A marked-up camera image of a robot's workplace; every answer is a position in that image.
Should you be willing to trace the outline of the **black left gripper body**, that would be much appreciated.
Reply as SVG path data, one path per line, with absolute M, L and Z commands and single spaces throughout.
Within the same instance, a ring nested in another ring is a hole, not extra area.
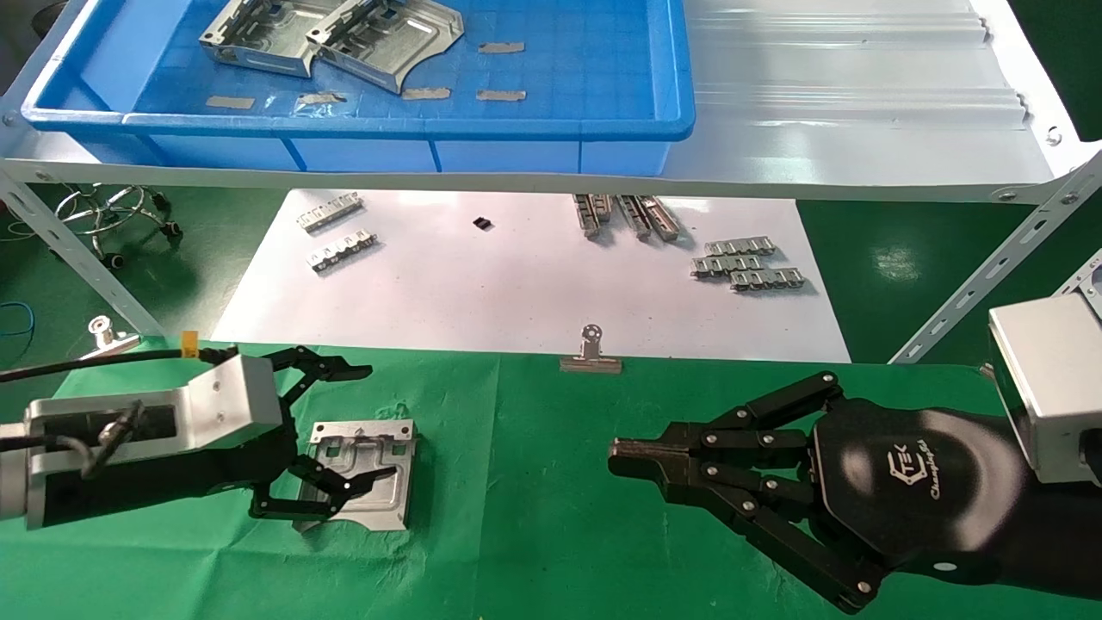
M 108 464 L 91 479 L 78 471 L 45 479 L 46 527 L 107 516 L 228 489 L 269 485 L 298 455 L 298 433 L 269 431 L 229 449 L 204 449 L 144 463 Z

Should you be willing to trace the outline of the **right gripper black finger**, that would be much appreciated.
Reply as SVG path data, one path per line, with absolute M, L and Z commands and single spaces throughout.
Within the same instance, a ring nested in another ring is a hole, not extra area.
M 749 489 L 752 474 L 736 482 L 717 481 L 707 464 L 611 464 L 611 474 L 649 480 L 670 504 L 694 505 L 719 519 L 755 550 L 846 614 L 862 611 L 879 592 L 885 573 L 869 562 L 846 561 Z
M 736 467 L 795 467 L 809 452 L 809 431 L 786 429 L 843 395 L 839 378 L 821 372 L 730 409 L 712 421 L 670 421 L 655 439 L 617 438 L 611 467 L 696 458 Z

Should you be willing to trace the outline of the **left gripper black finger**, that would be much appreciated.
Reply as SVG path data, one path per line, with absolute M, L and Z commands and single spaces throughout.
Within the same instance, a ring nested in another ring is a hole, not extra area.
M 397 474 L 395 466 L 374 468 L 346 478 L 306 455 L 298 455 L 288 466 L 288 474 L 315 487 L 326 494 L 324 501 L 307 499 L 276 499 L 270 494 L 270 483 L 251 486 L 252 499 L 249 516 L 255 519 L 283 519 L 283 521 L 325 521 L 333 518 L 353 498 L 374 489 L 378 481 Z
M 298 382 L 280 398 L 281 404 L 291 407 L 307 388 L 323 383 L 360 381 L 372 374 L 372 365 L 353 365 L 343 356 L 321 356 L 306 346 L 295 346 L 270 353 L 273 373 L 294 369 L 300 371 Z

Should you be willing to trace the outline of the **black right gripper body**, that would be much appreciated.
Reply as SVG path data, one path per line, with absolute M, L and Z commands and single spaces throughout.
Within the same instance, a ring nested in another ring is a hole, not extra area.
M 1000 579 L 1000 533 L 1031 478 L 1007 420 L 841 403 L 812 435 L 827 513 L 887 570 Z

